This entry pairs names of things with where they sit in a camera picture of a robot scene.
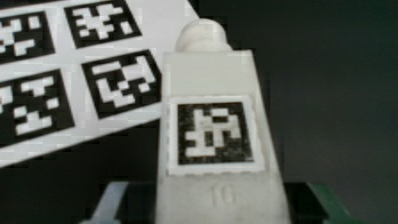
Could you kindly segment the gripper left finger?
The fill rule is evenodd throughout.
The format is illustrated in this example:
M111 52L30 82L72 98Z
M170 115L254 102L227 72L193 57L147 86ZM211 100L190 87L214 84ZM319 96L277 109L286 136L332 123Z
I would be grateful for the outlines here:
M152 182L110 182L81 224L154 224L154 202Z

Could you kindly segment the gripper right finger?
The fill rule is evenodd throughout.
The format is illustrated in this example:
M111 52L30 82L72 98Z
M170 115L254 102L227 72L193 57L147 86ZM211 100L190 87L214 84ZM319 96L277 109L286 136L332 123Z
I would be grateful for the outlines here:
M284 184L293 224L355 224L330 187L325 184Z

